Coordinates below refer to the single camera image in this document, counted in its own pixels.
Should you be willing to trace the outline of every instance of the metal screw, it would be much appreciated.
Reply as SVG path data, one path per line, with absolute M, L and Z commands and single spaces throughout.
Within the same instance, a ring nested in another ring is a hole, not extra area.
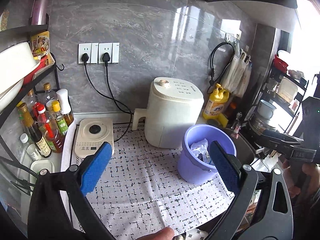
M 40 171 L 40 175 L 46 175 L 47 174 L 47 170 L 46 169 L 43 169 Z
M 251 166 L 248 165 L 248 164 L 245 164 L 245 165 L 243 165 L 242 167 L 243 167 L 244 170 L 246 170 L 246 171 L 251 171 Z
M 76 171 L 77 169 L 78 169 L 78 165 L 75 165 L 75 164 L 69 167 L 69 171 Z
M 281 171 L 279 169 L 273 169 L 273 172 L 277 175 L 280 175 L 281 174 Z

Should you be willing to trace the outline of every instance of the white tablecloth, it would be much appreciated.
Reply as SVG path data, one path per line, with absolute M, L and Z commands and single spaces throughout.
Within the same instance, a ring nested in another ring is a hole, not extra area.
M 126 124 L 114 124 L 114 138 L 125 128 Z M 143 128 L 141 123 L 138 130 L 129 131 L 115 143 L 113 158 L 95 190 L 87 194 L 93 209 L 116 239 L 136 239 L 166 226 L 178 235 L 228 208 L 234 194 L 227 191 L 219 175 L 201 186 L 187 183 L 176 170 L 181 149 L 149 145 Z M 82 161 L 74 152 L 70 157 L 71 164 Z M 83 230 L 74 213 L 72 220 L 75 228 Z

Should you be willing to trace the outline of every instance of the black knob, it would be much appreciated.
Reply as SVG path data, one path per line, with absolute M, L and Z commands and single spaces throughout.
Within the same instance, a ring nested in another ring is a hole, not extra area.
M 91 126 L 89 128 L 89 132 L 92 133 L 92 134 L 97 134 L 100 131 L 101 131 L 101 127 L 96 125 L 96 124 L 94 124 L 93 126 Z

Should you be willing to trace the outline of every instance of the power cord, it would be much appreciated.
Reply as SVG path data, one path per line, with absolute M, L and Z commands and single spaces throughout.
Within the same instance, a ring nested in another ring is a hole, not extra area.
M 84 54 L 82 55 L 82 57 L 81 57 L 81 60 L 82 60 L 83 63 L 84 63 L 85 73 L 86 73 L 87 78 L 88 78 L 88 80 L 89 80 L 89 83 L 91 84 L 91 86 L 93 87 L 93 89 L 94 89 L 99 95 L 101 95 L 101 96 L 103 96 L 103 97 L 105 97 L 105 98 L 108 98 L 108 99 L 113 100 L 113 102 L 116 104 L 116 106 L 117 106 L 122 112 L 124 112 L 124 113 L 126 113 L 126 114 L 130 114 L 130 122 L 129 122 L 129 124 L 128 124 L 128 127 L 127 127 L 127 129 L 124 131 L 124 133 L 121 135 L 121 137 L 119 137 L 117 140 L 115 140 L 115 142 L 117 142 L 117 141 L 119 141 L 119 140 L 127 133 L 127 131 L 129 130 L 130 124 L 131 124 L 131 122 L 132 122 L 132 115 L 133 115 L 133 114 L 132 114 L 132 112 L 131 112 L 131 110 L 130 110 L 130 108 L 129 108 L 128 106 L 126 106 L 124 103 L 120 102 L 119 100 L 116 100 L 116 99 L 114 98 L 113 94 L 112 94 L 112 91 L 111 91 L 111 88 L 110 88 L 110 85 L 109 85 L 109 80 L 108 80 L 108 61 L 110 60 L 110 55 L 109 55 L 109 53 L 105 53 L 105 54 L 103 55 L 102 60 L 107 60 L 107 61 L 104 61 L 104 62 L 105 62 L 105 65 L 106 65 L 106 70 L 107 70 L 107 73 L 106 73 L 107 84 L 108 84 L 108 88 L 109 88 L 111 97 L 108 97 L 108 96 L 102 94 L 102 93 L 101 93 L 99 90 L 97 90 L 96 87 L 92 84 L 91 79 L 90 79 L 90 77 L 89 77 L 89 75 L 88 75 L 88 70 L 87 70 L 87 61 L 89 60 L 88 54 L 87 54 L 87 53 L 84 53 Z M 117 103 L 123 105 L 126 109 L 128 109 L 128 112 L 122 110 L 122 109 L 118 106 Z
M 214 54 L 216 53 L 216 51 L 221 47 L 221 46 L 224 46 L 224 45 L 230 45 L 233 49 L 233 52 L 232 52 L 232 56 L 231 56 L 231 59 L 229 61 L 229 63 L 224 67 L 223 71 L 221 72 L 221 74 L 216 78 L 216 80 L 213 80 L 214 78 L 214 68 L 213 68 L 213 58 L 214 58 Z M 210 62 L 210 81 L 209 81 L 209 84 L 210 86 L 208 87 L 207 89 L 207 94 L 211 94 L 209 93 L 209 90 L 211 87 L 213 87 L 213 85 L 215 84 L 216 81 L 218 81 L 220 79 L 220 77 L 224 74 L 224 72 L 226 71 L 228 65 L 231 63 L 232 59 L 233 59 L 233 56 L 235 55 L 235 48 L 232 46 L 231 43 L 229 42 L 222 42 L 220 44 L 218 44 L 214 49 L 213 51 L 211 52 L 210 54 L 210 57 L 209 57 L 209 62 Z

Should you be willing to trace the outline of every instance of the bucket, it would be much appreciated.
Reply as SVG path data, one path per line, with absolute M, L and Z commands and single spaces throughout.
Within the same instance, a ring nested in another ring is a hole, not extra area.
M 213 141 L 218 141 L 228 154 L 236 156 L 236 147 L 231 138 L 220 129 L 207 124 L 191 126 L 182 140 L 182 151 L 178 160 L 178 172 L 187 182 L 201 185 L 214 178 L 217 174 L 216 167 L 199 160 L 190 150 L 193 143 L 208 140 L 208 148 Z

